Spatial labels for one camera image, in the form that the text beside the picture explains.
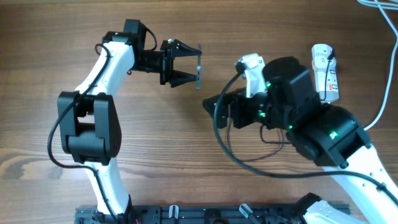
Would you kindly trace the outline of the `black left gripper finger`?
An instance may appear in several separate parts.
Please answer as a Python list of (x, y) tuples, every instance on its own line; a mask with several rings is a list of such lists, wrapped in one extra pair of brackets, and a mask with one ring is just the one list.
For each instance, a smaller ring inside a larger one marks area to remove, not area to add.
[(190, 47), (182, 42), (173, 42), (171, 46), (171, 57), (173, 58), (199, 56), (202, 54), (201, 50)]
[(175, 88), (177, 86), (183, 85), (185, 83), (189, 82), (195, 82), (197, 81), (198, 76), (191, 74), (191, 73), (186, 73), (186, 72), (181, 72), (178, 70), (172, 70), (169, 83), (172, 88)]

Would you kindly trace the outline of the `blue screen smartphone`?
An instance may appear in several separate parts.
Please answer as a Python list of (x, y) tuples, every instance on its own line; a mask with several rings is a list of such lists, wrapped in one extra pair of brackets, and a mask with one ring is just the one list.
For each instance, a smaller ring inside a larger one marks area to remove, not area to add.
[(196, 89), (200, 90), (201, 86), (201, 55), (202, 55), (202, 47), (201, 43), (198, 44), (198, 49), (201, 52), (200, 55), (197, 57), (197, 80), (196, 80)]

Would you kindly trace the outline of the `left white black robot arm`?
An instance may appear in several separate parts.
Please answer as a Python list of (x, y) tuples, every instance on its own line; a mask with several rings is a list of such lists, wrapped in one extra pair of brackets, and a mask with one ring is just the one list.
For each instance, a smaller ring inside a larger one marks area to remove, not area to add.
[(125, 21), (123, 31), (109, 31), (96, 44), (99, 55), (87, 78), (74, 91), (63, 91), (57, 99), (62, 149), (72, 156), (69, 169), (84, 169), (97, 199), (92, 223), (140, 223), (124, 188), (116, 156), (122, 132), (114, 104), (125, 76), (132, 71), (158, 73), (160, 84), (171, 87), (200, 81), (200, 74), (174, 70), (177, 57), (201, 57), (201, 48), (169, 39), (152, 49), (144, 48), (150, 30), (139, 20)]

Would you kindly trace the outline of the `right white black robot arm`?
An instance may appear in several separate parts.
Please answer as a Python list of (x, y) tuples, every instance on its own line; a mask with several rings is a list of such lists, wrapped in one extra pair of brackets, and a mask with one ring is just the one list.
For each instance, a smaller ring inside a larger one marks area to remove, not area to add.
[(232, 119), (236, 128), (260, 123), (285, 131), (296, 151), (331, 176), (370, 223), (397, 222), (397, 185), (385, 171), (363, 126), (348, 110), (322, 103), (308, 68), (294, 57), (263, 63), (256, 55), (236, 62), (246, 87), (224, 88), (203, 101), (215, 132)]

